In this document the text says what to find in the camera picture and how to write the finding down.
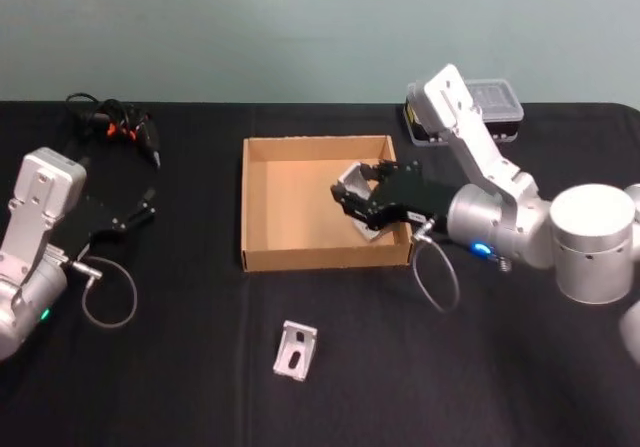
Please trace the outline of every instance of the black tablecloth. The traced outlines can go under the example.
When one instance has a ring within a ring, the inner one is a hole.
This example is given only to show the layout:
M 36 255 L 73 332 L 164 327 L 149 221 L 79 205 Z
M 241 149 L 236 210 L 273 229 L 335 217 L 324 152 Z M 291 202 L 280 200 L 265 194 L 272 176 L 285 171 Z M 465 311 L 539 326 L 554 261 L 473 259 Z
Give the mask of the black tablecloth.
M 565 298 L 551 272 L 505 276 L 454 250 L 462 301 L 443 316 L 408 269 L 242 273 L 245 137 L 387 133 L 400 160 L 419 158 L 425 175 L 464 183 L 446 149 L 410 144 L 394 106 L 148 107 L 161 174 L 126 148 L 96 148 L 87 186 L 118 208 L 149 182 L 158 189 L 153 226 L 115 252 L 138 282 L 138 314 L 121 331 L 100 331 L 82 317 L 82 285 L 72 282 L 0 365 L 2 445 L 640 443 L 640 369 L 617 330 L 637 285 L 618 303 L 589 307 Z M 502 150 L 543 197 L 640 181 L 638 112 L 533 104 L 525 113 Z M 61 116 L 60 104 L 0 103 L 0 199 L 26 152 L 59 142 Z M 2 211 L 0 227 L 7 220 Z M 428 284 L 444 298 L 446 274 L 429 267 Z M 286 319 L 319 330 L 304 383 L 272 372 Z

